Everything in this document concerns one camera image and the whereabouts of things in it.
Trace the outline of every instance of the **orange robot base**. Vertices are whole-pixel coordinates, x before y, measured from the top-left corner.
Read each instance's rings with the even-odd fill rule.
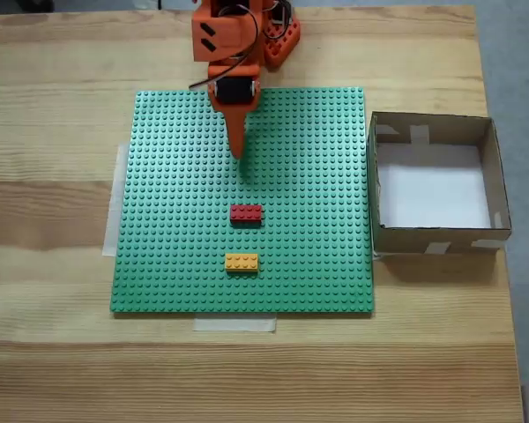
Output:
[[[248,7],[241,7],[221,0],[202,0],[192,15],[194,60],[209,62],[208,77],[243,78],[243,83],[250,78],[250,98],[240,101],[224,101],[218,84],[208,85],[214,110],[224,115],[229,148],[236,159],[243,153],[245,117],[258,106],[261,66],[278,69],[300,40],[301,31],[300,22],[293,16],[284,36],[270,40],[284,30],[283,25],[272,22],[271,12],[267,11],[274,1],[249,0],[247,4]],[[244,55],[241,63],[222,75]]]

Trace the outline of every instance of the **wooden table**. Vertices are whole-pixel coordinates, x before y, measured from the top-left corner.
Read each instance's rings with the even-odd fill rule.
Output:
[[[487,113],[472,8],[299,13],[301,44],[264,86]],[[190,43],[185,12],[0,17],[0,421],[521,421],[502,253],[377,261],[370,319],[215,333],[108,312],[117,146],[137,90],[204,75]]]

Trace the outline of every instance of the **white tape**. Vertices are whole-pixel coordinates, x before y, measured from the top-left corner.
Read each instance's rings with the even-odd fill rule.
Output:
[[[390,125],[377,125],[376,134],[377,135],[399,135],[399,132],[393,129],[392,126]]]
[[[117,148],[117,155],[115,156],[112,194],[109,198],[108,220],[106,221],[104,247],[102,248],[103,256],[115,257],[117,251],[117,239],[119,236],[120,218],[122,217],[123,189],[125,187],[129,150],[129,144],[121,144]]]
[[[274,332],[274,313],[196,313],[194,330]]]
[[[430,242],[425,250],[425,254],[444,254],[450,246],[450,242]]]
[[[502,214],[499,211],[494,213],[494,228],[496,228],[496,229],[502,229],[503,228]]]
[[[429,144],[429,126],[428,125],[411,125],[409,127],[409,137],[412,144]]]
[[[473,241],[471,245],[473,247],[480,247],[481,249],[501,249],[504,243],[504,241],[500,240],[478,240]]]

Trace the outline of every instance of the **cardboard box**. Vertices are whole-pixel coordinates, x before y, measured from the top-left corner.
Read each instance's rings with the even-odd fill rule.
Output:
[[[377,253],[495,251],[510,237],[491,119],[374,112],[368,146]]]

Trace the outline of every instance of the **robotic arm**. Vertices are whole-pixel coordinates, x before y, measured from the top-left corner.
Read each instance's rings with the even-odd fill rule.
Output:
[[[214,110],[226,120],[229,149],[240,159],[245,116],[257,108],[260,70],[278,69],[300,40],[300,22],[288,0],[202,0],[192,15],[194,60],[209,62]]]

